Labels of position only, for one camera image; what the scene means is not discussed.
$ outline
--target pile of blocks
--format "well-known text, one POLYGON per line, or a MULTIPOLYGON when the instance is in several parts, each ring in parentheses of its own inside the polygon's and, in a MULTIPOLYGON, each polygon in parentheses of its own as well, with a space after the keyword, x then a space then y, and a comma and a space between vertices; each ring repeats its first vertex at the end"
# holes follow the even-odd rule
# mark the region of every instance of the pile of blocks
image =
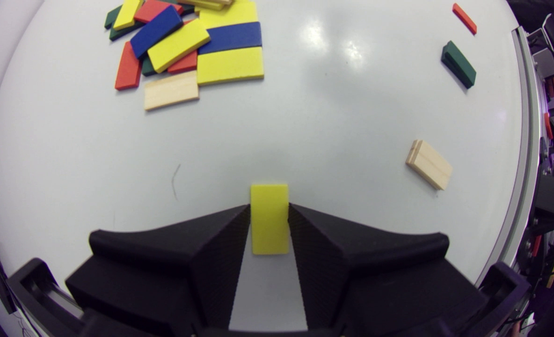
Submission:
POLYGON ((136 88, 140 74, 170 77, 147 83, 144 109, 197 100, 198 86, 264 78, 256 3, 247 0, 124 0, 104 22, 125 42, 115 89, 136 88), (183 21, 192 13, 198 18, 183 21))

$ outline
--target dark green block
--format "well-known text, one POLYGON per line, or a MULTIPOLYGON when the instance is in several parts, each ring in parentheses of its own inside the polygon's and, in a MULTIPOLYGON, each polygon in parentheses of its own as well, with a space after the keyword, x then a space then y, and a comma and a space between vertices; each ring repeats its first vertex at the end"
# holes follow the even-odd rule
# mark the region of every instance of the dark green block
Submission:
POLYGON ((119 15, 120 10, 121 10, 121 6, 113 9, 106 15, 106 21, 104 21, 104 27, 106 29, 111 28, 113 26, 113 23, 115 23, 115 20, 117 19, 117 15, 119 15))
POLYGON ((110 28, 109 39, 111 41, 115 41, 118 38, 120 38, 121 36, 125 36, 125 34, 129 34, 129 33, 133 32, 134 30, 136 30, 138 28, 141 28, 142 26, 144 26, 144 22, 136 21, 136 23, 133 26, 123 28, 123 29, 120 29, 120 30, 115 30, 115 28, 111 27, 110 28))
POLYGON ((448 45, 444 47, 441 60, 467 89, 474 85, 476 71, 452 41, 448 42, 448 45))
POLYGON ((154 70, 153 63, 150 61, 150 57, 146 54, 146 57, 142 60, 142 75, 150 76, 156 73, 157 72, 154 70))
POLYGON ((194 12, 194 5, 188 5, 188 4, 179 4, 179 5, 183 7, 183 13, 181 13, 181 16, 185 16, 194 12))
POLYGON ((441 56, 441 62, 443 62, 465 86, 473 86, 474 83, 469 79, 469 77, 465 73, 463 73, 463 71, 458 66, 456 66, 453 62, 446 58, 445 54, 441 56))

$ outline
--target blue block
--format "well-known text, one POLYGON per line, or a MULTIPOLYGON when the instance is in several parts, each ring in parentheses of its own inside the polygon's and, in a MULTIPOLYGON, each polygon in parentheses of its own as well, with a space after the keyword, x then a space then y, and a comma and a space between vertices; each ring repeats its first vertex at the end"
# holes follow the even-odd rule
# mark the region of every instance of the blue block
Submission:
POLYGON ((172 32, 175 32, 181 26, 183 26, 183 21, 175 7, 167 7, 131 38, 133 53, 137 58, 144 56, 150 47, 163 40, 172 32))
POLYGON ((260 22, 240 23, 208 30, 211 42, 198 49, 198 55, 249 47, 261 47, 260 22))

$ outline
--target white table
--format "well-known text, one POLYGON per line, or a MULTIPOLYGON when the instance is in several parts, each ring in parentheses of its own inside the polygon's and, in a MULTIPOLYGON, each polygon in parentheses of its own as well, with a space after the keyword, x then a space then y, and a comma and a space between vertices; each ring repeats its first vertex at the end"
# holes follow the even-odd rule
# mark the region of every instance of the white table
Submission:
MULTIPOLYGON (((442 232, 476 281, 512 194, 521 142, 516 28, 502 0, 258 1, 265 79, 204 87, 199 102, 145 113, 144 83, 116 92, 119 0, 47 0, 0 88, 0 257, 37 256, 63 282, 89 232, 157 228, 249 202, 287 183, 290 202, 399 233, 442 232), (476 69, 465 90, 448 41, 476 69), (424 139, 454 167, 435 191, 405 166, 424 139)), ((232 329, 306 327, 294 255, 248 240, 232 329)))

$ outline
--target red block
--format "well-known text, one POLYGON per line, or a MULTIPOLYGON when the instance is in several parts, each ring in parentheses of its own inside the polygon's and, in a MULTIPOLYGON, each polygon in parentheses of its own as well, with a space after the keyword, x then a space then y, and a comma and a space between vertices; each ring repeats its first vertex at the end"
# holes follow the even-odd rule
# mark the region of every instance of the red block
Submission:
POLYGON ((142 63, 133 53, 131 43, 127 41, 123 46, 123 53, 119 61, 117 70, 117 79, 115 89, 123 90, 137 88, 140 85, 140 73, 142 72, 142 63))
POLYGON ((476 34, 476 24, 470 19, 468 15, 458 6, 458 4, 454 4, 452 7, 452 11, 454 11, 454 14, 466 25, 468 30, 472 33, 472 35, 476 34))
POLYGON ((136 19, 137 21, 148 23, 152 19, 154 19, 156 15, 159 15, 159 13, 164 11, 169 6, 175 7, 179 15, 183 13, 183 7, 181 7, 180 5, 170 4, 168 2, 157 0, 149 0, 147 2, 144 2, 144 5, 142 5, 140 9, 138 9, 136 15, 134 15, 134 19, 136 19))
POLYGON ((170 74, 185 73, 186 71, 196 70, 196 66, 198 66, 198 51, 192 51, 174 64, 171 64, 167 68, 167 71, 170 74))

